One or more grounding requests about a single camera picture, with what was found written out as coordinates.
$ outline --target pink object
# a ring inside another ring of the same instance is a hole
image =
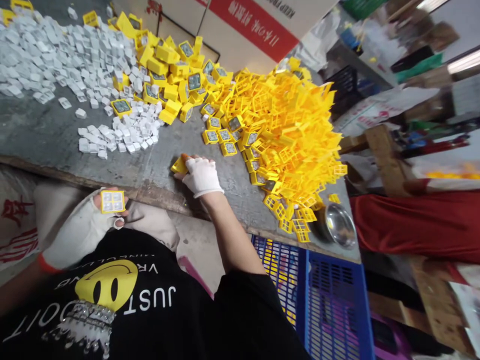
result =
[[[190,262],[189,258],[186,256],[182,256],[178,259],[178,265],[181,267],[184,267],[187,274],[189,274],[192,278],[197,280],[200,285],[205,289],[205,291],[208,293],[208,296],[210,296],[212,299],[214,298],[214,293],[210,290],[210,288],[207,286],[205,281],[202,279],[200,274],[197,272],[195,267],[192,265]]]

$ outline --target gray table surface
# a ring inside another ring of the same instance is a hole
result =
[[[56,1],[53,12],[46,4],[38,9],[43,15],[51,15],[61,25],[68,24],[67,1]],[[79,16],[95,6],[84,8],[78,3]],[[220,146],[205,145],[202,132],[205,123],[201,119],[200,107],[196,107],[192,117],[186,123],[175,120],[171,126],[160,128],[158,144],[147,150],[133,154],[118,151],[108,152],[108,160],[102,160],[96,154],[78,151],[78,128],[88,125],[106,125],[111,127],[112,118],[102,110],[93,110],[89,102],[79,103],[69,88],[57,86],[56,98],[41,105],[32,98],[30,91],[23,99],[6,97],[0,94],[0,162],[72,183],[97,187],[115,185],[127,191],[130,198],[143,203],[158,206],[181,214],[204,218],[206,215],[199,201],[193,199],[188,189],[172,177],[171,165],[181,153],[199,154],[216,161],[220,185],[225,190],[230,205],[245,229],[254,235],[264,236],[284,243],[299,245],[312,251],[334,255],[346,260],[360,262],[358,247],[346,250],[335,243],[327,242],[320,236],[310,233],[312,242],[299,244],[295,234],[287,234],[278,228],[278,221],[263,204],[264,192],[251,185],[247,167],[240,154],[223,157]],[[65,97],[72,108],[63,109],[58,98]],[[86,111],[86,119],[75,117],[75,110]],[[323,193],[328,203],[329,194],[338,194],[341,203],[350,212],[350,203],[343,179],[329,184]]]

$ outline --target red printed character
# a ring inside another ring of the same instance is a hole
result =
[[[16,222],[18,227],[20,227],[20,219],[22,218],[22,216],[29,214],[25,207],[33,205],[34,204],[32,202],[24,202],[23,196],[20,196],[20,201],[12,201],[6,199],[3,203],[3,211],[1,213],[1,217],[13,220],[14,222]]]
[[[162,4],[155,1],[155,0],[148,0],[147,7],[145,9],[146,13],[150,15],[150,13],[154,13],[155,15],[160,14],[160,21],[162,21]]]

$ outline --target orange sleeve cuff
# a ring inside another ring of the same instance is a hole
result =
[[[47,273],[47,274],[59,274],[59,273],[63,273],[63,272],[64,272],[62,269],[57,269],[57,268],[54,268],[53,266],[50,266],[49,264],[47,264],[47,262],[45,261],[44,253],[43,253],[43,252],[41,252],[40,255],[38,255],[37,260],[38,260],[38,263],[40,264],[40,269],[41,269],[44,273]]]

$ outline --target yellow smiley face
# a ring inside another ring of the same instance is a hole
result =
[[[117,311],[130,298],[138,274],[130,260],[107,262],[77,281],[75,293],[80,300]]]

